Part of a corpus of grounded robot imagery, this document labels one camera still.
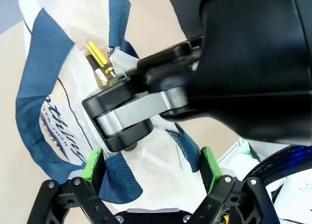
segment white tote bag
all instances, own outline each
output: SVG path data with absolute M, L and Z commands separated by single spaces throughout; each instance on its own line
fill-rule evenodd
M 156 116 L 155 129 L 135 150 L 114 154 L 81 105 L 97 88 L 85 44 L 92 40 L 108 47 L 109 0 L 19 0 L 19 4 L 28 58 L 16 119 L 35 162 L 63 183 L 81 175 L 92 149 L 101 147 L 107 166 L 101 199 L 118 210 L 179 207 L 193 212 L 206 195 L 197 173 L 199 148 L 178 125 Z M 66 160 L 45 141 L 39 117 Z

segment beige floor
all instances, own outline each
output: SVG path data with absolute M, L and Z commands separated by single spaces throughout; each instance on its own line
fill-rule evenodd
M 149 5 L 155 1 L 132 1 L 130 25 L 127 38 L 133 43 L 141 57 L 155 53 L 184 39 L 174 12 L 167 2 L 168 11 L 149 12 Z M 140 20 L 135 19 L 136 12 L 141 12 Z M 148 27 L 141 31 L 142 25 Z M 140 40 L 131 40 L 133 35 L 140 35 Z M 25 64 L 23 47 L 23 25 L 14 26 L 0 35 L 0 147 L 2 158 L 0 168 L 0 223 L 26 223 L 32 204 L 41 183 L 48 179 L 43 171 L 32 161 L 24 147 L 15 123 L 15 98 L 19 88 L 22 69 Z M 199 144 L 211 146 L 216 157 L 221 156 L 237 139 L 237 136 L 221 123 L 202 118 L 181 123 L 185 131 Z M 88 221 L 77 209 L 71 211 L 67 224 L 84 224 Z

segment black bracket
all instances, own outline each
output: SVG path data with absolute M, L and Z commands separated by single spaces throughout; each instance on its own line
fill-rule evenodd
M 178 209 L 128 210 L 113 215 L 88 182 L 76 177 L 59 185 L 42 183 L 27 224 L 63 224 L 70 208 L 80 207 L 92 224 L 214 224 L 230 210 L 230 223 L 279 224 L 273 204 L 258 178 L 245 182 L 225 175 L 194 214 Z
M 109 82 L 82 101 L 91 122 L 110 151 L 121 151 L 137 143 L 152 132 L 153 124 L 150 119 L 145 119 L 113 135 L 106 135 L 97 118 L 129 104 L 139 93 L 158 93 L 186 86 L 194 73 L 191 69 L 192 64 L 200 57 L 200 49 L 197 48 L 199 43 L 200 39 L 185 41 L 141 59 L 137 68 L 115 77 L 113 82 Z

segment black plastic housing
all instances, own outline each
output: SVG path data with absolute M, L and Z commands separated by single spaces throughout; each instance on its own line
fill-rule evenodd
M 312 0 L 203 0 L 198 69 L 188 112 L 244 138 L 312 143 Z
M 118 106 L 130 101 L 137 93 L 138 86 L 129 77 L 123 78 L 111 86 L 105 86 L 100 92 L 93 93 L 82 101 L 95 129 L 111 152 L 124 150 L 147 136 L 153 130 L 150 119 L 132 125 L 115 135 L 107 136 L 97 122 L 97 117 L 114 110 Z

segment plastic bag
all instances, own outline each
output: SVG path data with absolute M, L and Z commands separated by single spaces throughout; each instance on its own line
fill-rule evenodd
M 108 0 L 19 0 L 19 4 L 25 19 L 25 50 L 26 53 L 29 53 L 25 69 L 28 69 L 29 64 L 33 62 L 30 55 L 36 56 L 33 50 L 36 46 L 36 40 L 39 39 L 38 34 L 41 33 L 41 27 L 46 33 L 50 32 L 50 28 L 44 28 L 46 21 L 52 21 L 49 15 L 75 42 L 75 45 L 70 45 L 70 40 L 68 38 L 64 39 L 64 43 L 69 44 L 68 48 L 66 48 L 68 51 L 65 52 L 64 61 L 59 61 L 59 58 L 56 58 L 58 62 L 61 62 L 60 66 L 62 65 L 62 67 L 55 85 L 53 84 L 52 92 L 44 97 L 41 107 L 41 117 L 49 133 L 70 164 L 59 160 L 47 149 L 41 149 L 40 153 L 45 156 L 43 157 L 43 154 L 39 155 L 36 151 L 39 150 L 38 148 L 28 148 L 35 162 L 49 176 L 59 182 L 64 182 L 67 178 L 73 177 L 72 173 L 77 176 L 77 171 L 83 169 L 83 163 L 88 160 L 93 148 L 102 147 L 107 158 L 115 157 L 115 154 L 106 150 L 105 144 L 81 105 L 81 101 L 97 88 L 92 68 L 85 58 L 83 49 L 90 40 L 99 46 L 108 46 Z M 36 25 L 39 23 L 39 16 L 43 16 L 40 20 L 42 25 Z M 54 25 L 53 29 L 56 30 L 55 33 L 59 33 L 60 37 L 66 37 L 62 32 L 59 32 L 57 26 Z M 42 44 L 45 39 L 41 38 L 38 43 Z M 46 64 L 50 63 L 50 60 L 47 60 L 46 63 L 43 63 L 43 61 L 45 61 L 46 57 L 54 59 L 54 54 L 51 53 L 58 54 L 59 52 L 57 48 L 50 52 L 43 51 L 46 49 L 45 45 L 41 45 L 41 47 L 42 50 L 36 48 L 36 51 L 42 56 L 42 60 L 39 59 L 42 67 L 37 67 L 38 63 L 32 63 L 32 66 L 36 66 L 35 69 L 38 69 L 38 73 L 41 73 L 42 70 L 39 69 L 44 69 L 45 66 L 53 66 L 54 64 Z M 63 44 L 59 45 L 59 49 L 64 49 Z M 127 66 L 124 66 L 124 64 L 125 62 L 122 62 L 123 69 L 126 69 Z M 23 95 L 28 95 L 26 91 L 23 92 L 23 88 L 26 86 L 25 83 L 28 82 L 28 86 L 37 82 L 40 83 L 33 76 L 28 76 L 27 78 L 31 80 L 27 80 L 27 82 L 25 81 L 26 78 L 23 78 L 18 95 L 19 101 L 17 101 L 21 106 L 17 108 L 17 119 L 21 116 L 20 112 L 25 110 L 25 106 L 22 106 L 23 102 L 21 101 L 24 98 Z M 21 121 L 23 119 L 17 120 L 18 125 L 21 125 Z M 127 173 L 124 174 L 129 175 L 129 177 L 121 178 L 122 171 L 117 171 L 117 175 L 112 176 L 109 170 L 110 167 L 107 167 L 107 176 L 109 177 L 104 178 L 102 185 L 104 190 L 108 190 L 105 187 L 107 185 L 105 181 L 111 182 L 115 175 L 118 179 L 113 182 L 115 187 L 112 189 L 112 194 L 115 194 L 112 196 L 108 194 L 110 197 L 103 196 L 101 198 L 117 204 L 133 201 L 129 206 L 137 208 L 182 207 L 186 211 L 193 212 L 204 198 L 205 191 L 200 175 L 193 173 L 196 169 L 192 167 L 192 162 L 190 162 L 192 155 L 187 154 L 184 149 L 190 146 L 196 157 L 197 152 L 199 152 L 198 148 L 196 148 L 194 142 L 179 142 L 177 140 L 179 137 L 187 138 L 187 136 L 183 130 L 178 130 L 173 123 L 169 123 L 159 116 L 153 118 L 153 123 L 157 127 L 149 136 L 139 142 L 137 149 L 132 152 L 122 153 L 125 162 L 118 160 L 114 162 L 114 165 L 117 163 L 120 168 L 121 165 L 126 165 L 125 170 L 127 170 Z M 20 133 L 24 131 L 24 134 L 26 134 L 25 130 L 27 130 L 25 126 L 24 128 L 19 127 Z M 24 142 L 28 140 L 26 138 L 25 135 L 22 137 Z M 38 141 L 33 141 L 34 145 L 32 146 L 37 146 Z M 123 189 L 129 187 L 131 187 L 131 192 L 125 195 Z M 117 201 L 115 198 L 120 198 L 120 196 L 125 197 Z M 121 210 L 125 208 L 123 205 L 115 205 L 115 207 Z

